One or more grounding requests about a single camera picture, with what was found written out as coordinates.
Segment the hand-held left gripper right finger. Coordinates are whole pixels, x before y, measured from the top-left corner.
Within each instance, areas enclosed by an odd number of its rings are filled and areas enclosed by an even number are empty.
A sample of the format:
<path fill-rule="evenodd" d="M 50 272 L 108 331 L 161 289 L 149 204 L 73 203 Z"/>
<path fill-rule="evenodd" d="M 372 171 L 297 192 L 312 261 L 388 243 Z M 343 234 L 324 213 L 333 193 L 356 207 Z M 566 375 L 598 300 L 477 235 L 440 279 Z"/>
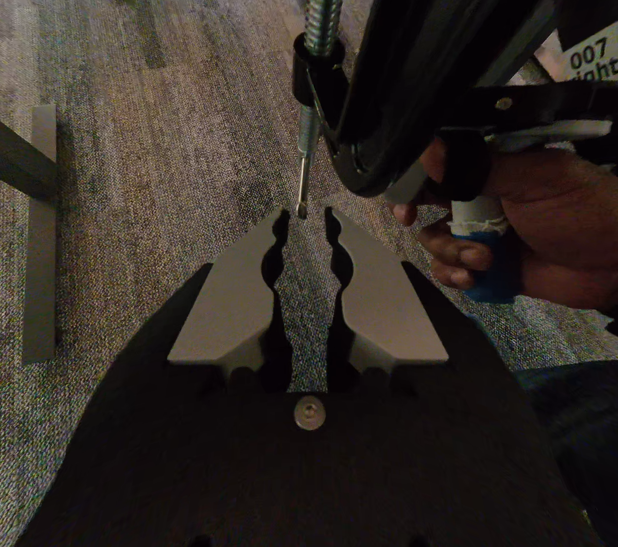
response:
<path fill-rule="evenodd" d="M 400 257 L 332 207 L 324 220 L 339 282 L 327 339 L 328 391 L 355 389 L 366 371 L 388 386 L 413 367 L 446 364 L 447 350 Z"/>

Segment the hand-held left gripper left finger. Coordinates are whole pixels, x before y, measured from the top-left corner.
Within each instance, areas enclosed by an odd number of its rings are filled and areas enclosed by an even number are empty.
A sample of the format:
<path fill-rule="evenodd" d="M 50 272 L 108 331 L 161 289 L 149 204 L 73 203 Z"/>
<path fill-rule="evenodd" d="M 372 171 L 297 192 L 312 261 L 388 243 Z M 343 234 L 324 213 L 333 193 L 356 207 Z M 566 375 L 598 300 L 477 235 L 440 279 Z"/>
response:
<path fill-rule="evenodd" d="M 284 268 L 289 220 L 286 209 L 275 209 L 217 256 L 168 363 L 214 367 L 227 381 L 249 369 L 266 392 L 287 391 L 292 348 L 274 285 Z"/>

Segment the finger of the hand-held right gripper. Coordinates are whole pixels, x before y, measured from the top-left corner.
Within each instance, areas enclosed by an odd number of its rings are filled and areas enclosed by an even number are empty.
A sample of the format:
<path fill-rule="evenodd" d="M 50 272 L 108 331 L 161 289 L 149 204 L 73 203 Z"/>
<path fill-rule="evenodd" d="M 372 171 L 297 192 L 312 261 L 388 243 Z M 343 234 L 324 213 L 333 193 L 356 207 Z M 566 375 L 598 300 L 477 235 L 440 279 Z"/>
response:
<path fill-rule="evenodd" d="M 393 205 L 407 205 L 412 202 L 425 186 L 428 175 L 420 160 L 384 191 L 384 200 Z"/>

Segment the black C-clamp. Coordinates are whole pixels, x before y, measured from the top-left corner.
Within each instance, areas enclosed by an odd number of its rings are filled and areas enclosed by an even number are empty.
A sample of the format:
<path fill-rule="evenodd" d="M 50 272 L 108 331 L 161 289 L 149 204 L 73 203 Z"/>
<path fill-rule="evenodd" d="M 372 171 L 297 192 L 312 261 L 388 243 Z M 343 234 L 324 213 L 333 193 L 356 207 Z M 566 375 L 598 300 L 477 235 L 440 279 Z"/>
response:
<path fill-rule="evenodd" d="M 304 116 L 298 215 L 306 217 L 316 133 L 344 188 L 382 195 L 491 68 L 495 80 L 518 69 L 531 48 L 525 27 L 544 1 L 373 0 L 349 82 L 337 33 L 343 0 L 306 0 L 292 70 Z"/>

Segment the person's right hand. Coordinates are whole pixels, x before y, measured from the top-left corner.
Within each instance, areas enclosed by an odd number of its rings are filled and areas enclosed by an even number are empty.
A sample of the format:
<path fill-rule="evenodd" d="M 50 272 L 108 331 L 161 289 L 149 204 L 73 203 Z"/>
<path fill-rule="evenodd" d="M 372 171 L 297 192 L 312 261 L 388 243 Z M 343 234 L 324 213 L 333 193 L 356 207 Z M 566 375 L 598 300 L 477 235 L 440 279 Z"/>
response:
<path fill-rule="evenodd" d="M 484 196 L 501 201 L 519 237 L 520 289 L 524 296 L 582 310 L 617 309 L 617 177 L 561 149 L 493 153 Z M 421 205 L 450 208 L 423 188 L 406 204 L 387 202 L 411 227 Z M 487 245 L 452 237 L 446 218 L 422 228 L 418 242 L 431 255 L 431 274 L 442 285 L 466 291 L 475 272 L 487 270 Z"/>

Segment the person's dark trousers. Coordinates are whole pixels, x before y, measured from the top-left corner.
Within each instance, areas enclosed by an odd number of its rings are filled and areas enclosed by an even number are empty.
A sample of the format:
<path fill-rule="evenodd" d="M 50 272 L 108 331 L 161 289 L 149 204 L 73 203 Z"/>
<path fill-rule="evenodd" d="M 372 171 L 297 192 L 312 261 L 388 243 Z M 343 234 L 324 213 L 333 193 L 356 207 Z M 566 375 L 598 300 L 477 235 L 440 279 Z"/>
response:
<path fill-rule="evenodd" d="M 617 361 L 514 373 L 560 473 L 605 546 L 617 546 Z"/>

